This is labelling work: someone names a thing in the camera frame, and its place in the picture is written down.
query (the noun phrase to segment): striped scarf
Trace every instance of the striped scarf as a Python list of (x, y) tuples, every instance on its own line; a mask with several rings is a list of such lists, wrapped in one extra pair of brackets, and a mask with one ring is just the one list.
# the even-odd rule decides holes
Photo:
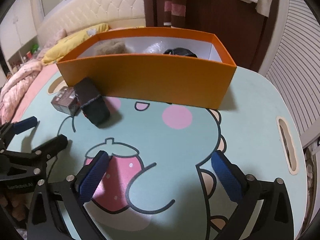
[(187, 0), (165, 0), (164, 26), (184, 28)]

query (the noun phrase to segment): tufted headboard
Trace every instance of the tufted headboard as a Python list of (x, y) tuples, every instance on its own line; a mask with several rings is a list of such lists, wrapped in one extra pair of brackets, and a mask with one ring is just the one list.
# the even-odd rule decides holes
[(145, 26), (143, 0), (73, 0), (37, 29), (40, 45), (64, 28), (68, 35), (84, 28), (108, 23), (110, 28)]

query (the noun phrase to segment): open cardboard box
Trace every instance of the open cardboard box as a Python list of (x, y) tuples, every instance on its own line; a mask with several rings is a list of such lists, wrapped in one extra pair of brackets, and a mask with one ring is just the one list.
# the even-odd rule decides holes
[[(94, 46), (123, 40), (132, 54), (94, 56)], [(183, 47), (198, 58), (142, 54), (161, 42)], [(99, 33), (69, 52), (58, 68), (68, 86), (90, 77), (102, 95), (218, 109), (236, 64), (217, 36), (186, 29), (138, 28)]]

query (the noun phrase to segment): pillow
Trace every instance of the pillow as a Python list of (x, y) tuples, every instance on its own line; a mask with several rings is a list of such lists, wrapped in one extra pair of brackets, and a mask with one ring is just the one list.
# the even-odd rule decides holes
[(49, 65), (61, 60), (66, 54), (68, 54), (82, 42), (89, 39), (91, 36), (97, 33), (106, 32), (107, 30), (109, 30), (108, 24), (102, 23), (65, 37), (64, 39), (60, 40), (57, 45), (46, 52), (44, 58), (42, 59), (42, 63), (44, 65)]
[(37, 56), (37, 60), (42, 60), (44, 55), (47, 53), (49, 49), (51, 49), (54, 45), (58, 43), (59, 40), (65, 38), (67, 36), (67, 31), (65, 29), (62, 29), (58, 31), (54, 36), (52, 36), (44, 45), (43, 49), (40, 51), (40, 53)]

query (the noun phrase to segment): white cabinet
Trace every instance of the white cabinet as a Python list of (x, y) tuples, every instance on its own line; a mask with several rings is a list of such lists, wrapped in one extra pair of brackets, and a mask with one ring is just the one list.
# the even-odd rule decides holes
[(7, 63), (36, 35), (30, 0), (16, 0), (0, 24), (0, 45)]

